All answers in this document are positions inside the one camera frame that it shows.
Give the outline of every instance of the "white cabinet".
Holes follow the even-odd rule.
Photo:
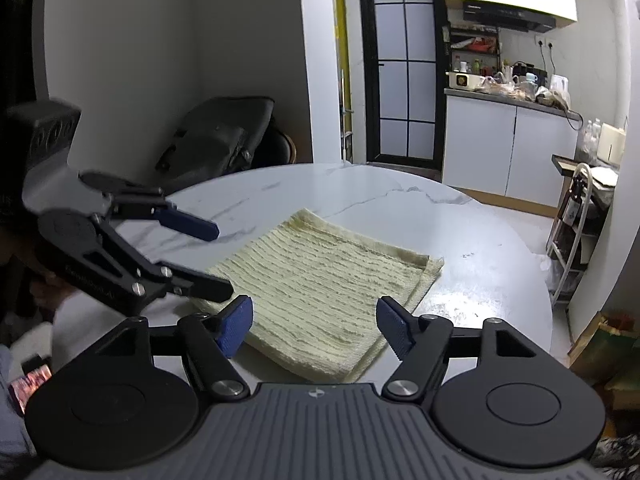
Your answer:
[[[566,117],[517,109],[507,196],[556,207],[563,178],[551,155],[573,158],[578,132]]]
[[[504,195],[515,117],[515,106],[448,96],[442,183]]]

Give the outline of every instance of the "blue gripper pad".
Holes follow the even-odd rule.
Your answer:
[[[220,335],[216,343],[223,355],[231,359],[254,323],[254,302],[248,296],[238,296],[217,317],[220,320]]]
[[[184,233],[205,242],[212,242],[220,236],[220,230],[214,222],[205,220],[177,209],[158,209],[154,218],[160,225]]]
[[[414,317],[396,300],[384,296],[376,304],[378,330],[401,361],[415,345],[410,321]]]

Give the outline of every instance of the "wooden baseboard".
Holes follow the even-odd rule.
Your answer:
[[[525,213],[531,213],[539,216],[547,216],[549,218],[555,218],[558,213],[558,208],[550,205],[537,204],[535,202],[528,202],[527,200],[520,200],[519,198],[511,198],[509,196],[494,195],[492,193],[485,193],[484,191],[464,189],[463,187],[457,187],[456,189],[483,204],[515,209],[516,211],[523,211]]]

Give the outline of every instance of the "black range hood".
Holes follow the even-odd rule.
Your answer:
[[[505,4],[464,0],[463,17],[468,22],[529,32],[548,32],[556,28],[556,18],[545,12]]]

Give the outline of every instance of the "round table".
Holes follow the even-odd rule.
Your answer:
[[[236,173],[171,197],[178,207],[217,222],[220,237],[203,242],[159,226],[127,221],[118,232],[151,261],[168,260],[206,270],[301,208],[360,234],[418,253],[443,257],[442,275],[416,310],[479,328],[501,317],[545,350],[552,314],[542,274],[523,241],[491,210],[437,182],[399,171],[351,164],[299,164]],[[167,296],[142,311],[151,326],[175,324],[194,312],[185,298]],[[78,293],[54,323],[53,363],[59,368],[95,342],[123,316]],[[185,377],[179,358],[156,365]],[[361,381],[377,388],[398,366],[386,348]],[[243,345],[234,364],[250,387],[258,381],[299,382]],[[452,360],[448,377],[475,365]]]

